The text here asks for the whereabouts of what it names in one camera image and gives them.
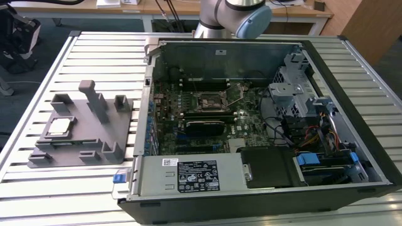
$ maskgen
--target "motherboard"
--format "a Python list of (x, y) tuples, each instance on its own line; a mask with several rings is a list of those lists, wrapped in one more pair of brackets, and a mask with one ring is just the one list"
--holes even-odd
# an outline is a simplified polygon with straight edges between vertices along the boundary
[(242, 146), (270, 145), (258, 109), (265, 88), (237, 81), (154, 85), (159, 155), (233, 153)]

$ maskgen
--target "blue tab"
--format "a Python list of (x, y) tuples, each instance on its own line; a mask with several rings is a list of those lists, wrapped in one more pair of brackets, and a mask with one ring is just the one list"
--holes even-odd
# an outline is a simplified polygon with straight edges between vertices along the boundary
[(311, 164), (319, 164), (319, 159), (315, 153), (302, 153), (297, 157), (297, 161), (301, 165), (311, 165)]
[(357, 163), (359, 161), (359, 157), (355, 152), (350, 153), (350, 157), (351, 157), (354, 163)]
[(305, 159), (303, 159), (303, 156), (302, 155), (299, 155), (298, 157), (297, 157), (297, 162), (299, 163), (299, 166), (302, 166), (302, 165), (305, 165), (306, 163), (305, 163)]
[(115, 174), (114, 175), (114, 184), (126, 183), (126, 174)]

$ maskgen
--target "floor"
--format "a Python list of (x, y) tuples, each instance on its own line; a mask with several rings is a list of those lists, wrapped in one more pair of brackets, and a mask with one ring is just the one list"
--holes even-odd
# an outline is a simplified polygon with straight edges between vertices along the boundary
[[(99, 20), (99, 19), (63, 19), (63, 26), (56, 27), (51, 19), (40, 19), (43, 24), (40, 38), (42, 43), (34, 49), (32, 57), (39, 59), (36, 69), (32, 72), (11, 75), (3, 68), (0, 74), (7, 82), (11, 81), (38, 81), (46, 77), (47, 71), (58, 56), (70, 31), (103, 31), (103, 32), (143, 32), (140, 20)], [(388, 54), (375, 66), (378, 74), (382, 76), (400, 98), (402, 98), (402, 40), (398, 40)], [(0, 132), (12, 132), (19, 119), (26, 111), (39, 84), (12, 83), (15, 94), (11, 97), (0, 95)], [(0, 150), (6, 145), (8, 137), (0, 135)]]

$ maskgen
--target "power supply label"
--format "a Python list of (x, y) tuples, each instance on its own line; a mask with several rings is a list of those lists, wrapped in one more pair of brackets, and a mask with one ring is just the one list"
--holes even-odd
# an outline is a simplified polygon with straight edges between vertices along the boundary
[(178, 163), (178, 191), (219, 191), (217, 161), (186, 161)]

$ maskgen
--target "aluminum slotted table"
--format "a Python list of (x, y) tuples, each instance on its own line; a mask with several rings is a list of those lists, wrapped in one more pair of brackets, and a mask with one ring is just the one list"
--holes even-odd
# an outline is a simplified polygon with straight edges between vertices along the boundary
[[(0, 154), (0, 225), (135, 226), (112, 199), (112, 175), (131, 167), (136, 121), (146, 72), (147, 37), (190, 34), (72, 32)], [(261, 39), (281, 39), (281, 35)], [(402, 170), (402, 102), (346, 40), (338, 37), (286, 36), (310, 40), (334, 73), (374, 135)], [(326, 94), (325, 86), (317, 79)], [(82, 80), (94, 80), (106, 98), (134, 101), (126, 161), (120, 165), (30, 169), (28, 156), (50, 119), (56, 93), (84, 98)], [(392, 193), (331, 212), (239, 218), (178, 225), (401, 225), (402, 196)]]

